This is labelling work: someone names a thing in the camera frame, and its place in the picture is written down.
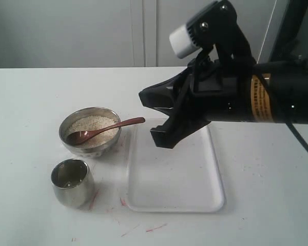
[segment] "cabinet door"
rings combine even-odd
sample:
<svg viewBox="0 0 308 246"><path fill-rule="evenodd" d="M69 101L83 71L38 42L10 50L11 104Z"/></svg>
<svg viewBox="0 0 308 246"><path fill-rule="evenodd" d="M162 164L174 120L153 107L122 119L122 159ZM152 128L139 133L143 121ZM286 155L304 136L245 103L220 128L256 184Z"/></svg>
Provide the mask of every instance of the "cabinet door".
<svg viewBox="0 0 308 246"><path fill-rule="evenodd" d="M187 22L212 0L145 0L157 3L156 41L145 39L146 61L150 57L151 65L157 66L186 66L197 53L185 59L178 59L169 42L169 35L173 30ZM249 40L255 59L265 62L269 59L279 27L281 25L288 0L230 0L238 13L238 24ZM153 7L146 5L145 18ZM145 35L152 33L145 25ZM156 46L155 64L154 54L147 54L147 47Z"/></svg>
<svg viewBox="0 0 308 246"><path fill-rule="evenodd" d="M0 67L144 66L141 3L0 0Z"/></svg>

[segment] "rice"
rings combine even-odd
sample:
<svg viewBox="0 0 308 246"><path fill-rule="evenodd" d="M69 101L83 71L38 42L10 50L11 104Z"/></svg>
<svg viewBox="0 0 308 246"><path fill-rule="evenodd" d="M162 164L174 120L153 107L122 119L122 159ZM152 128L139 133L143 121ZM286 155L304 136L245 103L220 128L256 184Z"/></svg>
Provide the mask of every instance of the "rice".
<svg viewBox="0 0 308 246"><path fill-rule="evenodd" d="M116 124L116 122L113 119L110 119L108 117L104 117L104 116L98 116L98 115L92 115L92 116L88 116L82 119L79 119L78 121L76 121L75 123L73 123L69 129L67 129L67 131L65 132L65 138L73 133L73 132L77 132L77 131L93 131L93 130L98 130L104 127L108 127L111 125ZM96 137L93 137L92 139L77 145L76 147L79 148L94 148L97 147L99 145L102 145L108 141L110 141L112 138L114 138L114 136L116 135L116 133L118 132L119 128L114 128L111 130L108 130L106 132L103 132L99 135L97 135Z"/></svg>

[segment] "black cable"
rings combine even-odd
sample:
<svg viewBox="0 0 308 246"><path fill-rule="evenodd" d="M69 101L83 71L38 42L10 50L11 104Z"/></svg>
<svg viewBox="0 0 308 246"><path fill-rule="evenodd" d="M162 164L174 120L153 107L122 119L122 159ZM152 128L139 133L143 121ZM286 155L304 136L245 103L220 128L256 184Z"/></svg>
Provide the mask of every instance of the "black cable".
<svg viewBox="0 0 308 246"><path fill-rule="evenodd" d="M280 106L277 98L275 97L274 93L271 91L267 81L264 79L260 71L255 70L254 75L257 76L261 84L263 85L264 89L268 93L268 96L270 99L274 102L274 105L276 105L277 110L282 115L283 120L287 127L290 129L290 131L293 133L293 135L296 137L296 139L299 141L299 143L304 147L304 149L308 152L308 143L303 139L301 134L298 132L298 130L294 127L291 120L287 117L285 112L283 111L282 107Z"/></svg>

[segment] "orange label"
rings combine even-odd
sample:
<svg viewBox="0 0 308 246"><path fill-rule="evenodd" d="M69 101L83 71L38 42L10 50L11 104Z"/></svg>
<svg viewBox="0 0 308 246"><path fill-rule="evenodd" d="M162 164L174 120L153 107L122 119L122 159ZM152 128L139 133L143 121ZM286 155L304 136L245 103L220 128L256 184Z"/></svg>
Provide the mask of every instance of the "orange label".
<svg viewBox="0 0 308 246"><path fill-rule="evenodd" d="M263 74L262 76L269 84L271 75ZM264 89L262 83L255 75L252 76L251 81L251 107L253 116L256 121L273 121L270 98L268 96L268 93Z"/></svg>

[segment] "metal bowl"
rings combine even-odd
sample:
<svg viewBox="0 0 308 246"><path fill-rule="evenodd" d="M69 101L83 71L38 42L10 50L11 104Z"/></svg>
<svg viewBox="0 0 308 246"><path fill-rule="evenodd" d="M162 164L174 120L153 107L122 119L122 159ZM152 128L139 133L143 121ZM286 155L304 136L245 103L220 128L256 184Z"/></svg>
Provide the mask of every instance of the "metal bowl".
<svg viewBox="0 0 308 246"><path fill-rule="evenodd" d="M69 145L65 142L65 133L70 128L70 126L78 121L79 119L82 119L84 117L88 116L105 116L110 119L113 119L116 123L120 122L119 116L110 109L105 108L99 108L99 107L93 107L93 108L86 108L78 110L71 115L69 115L64 121L62 122L60 129L59 129L59 135L60 139L63 142L64 146L73 154L81 156L81 157L88 157L88 158L97 158L100 157L103 153L109 151L119 140L120 134L121 134L121 127L119 128L116 135L108 142L93 147L93 148L82 148L77 146Z"/></svg>

